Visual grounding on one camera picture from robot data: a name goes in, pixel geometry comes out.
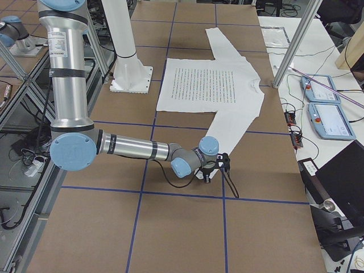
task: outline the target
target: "white label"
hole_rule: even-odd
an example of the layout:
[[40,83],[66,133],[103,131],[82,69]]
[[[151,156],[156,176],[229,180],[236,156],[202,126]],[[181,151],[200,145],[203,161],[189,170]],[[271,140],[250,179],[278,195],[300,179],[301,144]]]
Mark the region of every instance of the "white label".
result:
[[188,101],[236,103],[232,71],[176,68],[172,98]]
[[68,57],[66,32],[48,32],[48,48],[51,58]]
[[336,105],[319,105],[316,109],[328,135],[350,135]]
[[[331,83],[329,82],[329,79],[327,77],[322,76],[315,76],[315,80],[319,81],[320,83],[331,87]],[[332,93],[329,89],[319,85],[316,82],[311,81],[312,91],[315,98],[318,98],[320,100],[328,100],[328,101],[334,101],[336,100],[334,93]]]
[[311,176],[316,175],[317,169],[316,169],[315,165],[313,165],[312,161],[305,161],[303,164],[305,165],[308,173]]

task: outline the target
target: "tiled floor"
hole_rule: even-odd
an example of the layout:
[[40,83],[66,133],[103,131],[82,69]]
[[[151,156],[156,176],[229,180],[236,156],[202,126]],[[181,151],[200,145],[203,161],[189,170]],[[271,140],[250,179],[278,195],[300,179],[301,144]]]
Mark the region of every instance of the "tiled floor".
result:
[[[266,95],[231,153],[241,198],[221,175],[175,189],[154,162],[100,155],[67,174],[28,272],[325,272],[255,10],[138,2],[132,26],[139,58],[154,67],[151,89],[120,94],[104,85],[96,126],[196,146],[213,113],[157,113],[155,106],[166,57],[212,59],[205,29],[219,27],[252,63]],[[173,183],[188,181],[163,165]]]

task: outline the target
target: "device screen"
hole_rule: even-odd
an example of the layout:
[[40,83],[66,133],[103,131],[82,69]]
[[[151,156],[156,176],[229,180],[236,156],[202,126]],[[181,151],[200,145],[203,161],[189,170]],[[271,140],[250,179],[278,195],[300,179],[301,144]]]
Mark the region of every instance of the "device screen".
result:
[[336,105],[316,104],[316,109],[328,135],[351,135]]
[[[314,79],[320,83],[327,85],[332,88],[329,78],[323,76],[315,76]],[[319,85],[316,82],[311,81],[312,92],[315,98],[320,100],[335,101],[335,95],[329,89]]]

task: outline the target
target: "light blue cap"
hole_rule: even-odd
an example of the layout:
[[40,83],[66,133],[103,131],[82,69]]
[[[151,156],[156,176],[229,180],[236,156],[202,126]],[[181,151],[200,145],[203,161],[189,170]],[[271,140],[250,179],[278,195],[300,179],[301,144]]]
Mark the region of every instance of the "light blue cap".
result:
[[96,145],[87,135],[66,133],[52,142],[50,152],[51,159],[59,168],[79,171],[94,160]]
[[21,22],[19,17],[15,16],[15,15],[5,16],[5,17],[1,18],[1,21],[5,22],[5,23],[20,23]]
[[218,141],[213,136],[202,138],[198,147],[205,155],[217,155],[218,153]]
[[174,158],[174,160],[171,161],[171,166],[176,176],[179,178],[183,178],[192,172],[189,164],[182,158]]
[[85,0],[40,0],[47,7],[59,11],[73,11],[81,7]]
[[11,47],[12,45],[14,45],[15,44],[15,41],[11,38],[11,37],[9,37],[9,36],[7,36],[7,35],[5,35],[5,34],[0,34],[0,41],[4,44],[4,46],[6,46],[6,47]]

